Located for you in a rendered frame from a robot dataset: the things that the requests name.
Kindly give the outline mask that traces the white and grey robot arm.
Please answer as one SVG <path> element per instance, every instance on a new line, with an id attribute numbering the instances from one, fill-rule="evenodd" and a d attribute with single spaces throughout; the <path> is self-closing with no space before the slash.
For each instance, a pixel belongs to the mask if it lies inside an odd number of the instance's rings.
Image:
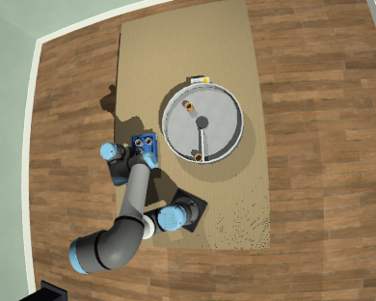
<path id="1" fill-rule="evenodd" d="M 142 239 L 190 225 L 199 215 L 197 203 L 188 197 L 178 198 L 172 204 L 144 213 L 149 171 L 157 166 L 152 151 L 123 160 L 124 146 L 107 142 L 101 146 L 100 155 L 107 159 L 114 185 L 127 185 L 120 215 L 113 227 L 71 242 L 69 261 L 79 273 L 121 268 L 134 257 Z"/>

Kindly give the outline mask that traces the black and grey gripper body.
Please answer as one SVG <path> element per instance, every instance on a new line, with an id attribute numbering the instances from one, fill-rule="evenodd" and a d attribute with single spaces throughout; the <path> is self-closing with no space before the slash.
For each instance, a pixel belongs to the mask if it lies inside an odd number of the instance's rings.
<path id="1" fill-rule="evenodd" d="M 133 156 L 136 156 L 138 155 L 139 153 L 133 149 L 133 148 L 130 148 L 130 147 L 127 147 L 127 146 L 124 146 L 125 148 L 125 157 L 123 158 L 123 160 L 126 160 L 128 157 L 131 158 Z M 128 158 L 128 159 L 129 159 Z"/>

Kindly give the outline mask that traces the blue crate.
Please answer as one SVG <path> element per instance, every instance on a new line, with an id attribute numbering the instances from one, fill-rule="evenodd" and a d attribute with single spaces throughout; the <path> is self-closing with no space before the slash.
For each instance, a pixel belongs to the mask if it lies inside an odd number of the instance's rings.
<path id="1" fill-rule="evenodd" d="M 147 138 L 152 139 L 152 135 L 153 135 L 153 145 L 150 146 L 150 145 L 146 144 L 145 140 Z M 137 139 L 144 141 L 144 145 L 142 147 L 138 147 L 138 146 L 135 145 L 135 141 Z M 158 166 L 157 140 L 158 140 L 158 136 L 155 133 L 131 136 L 131 148 L 133 148 L 135 150 L 137 148 L 140 148 L 140 149 L 143 149 L 144 151 L 152 151 L 154 153 L 154 155 L 157 159 L 157 166 L 154 167 L 154 168 L 159 168 L 159 166 Z"/>

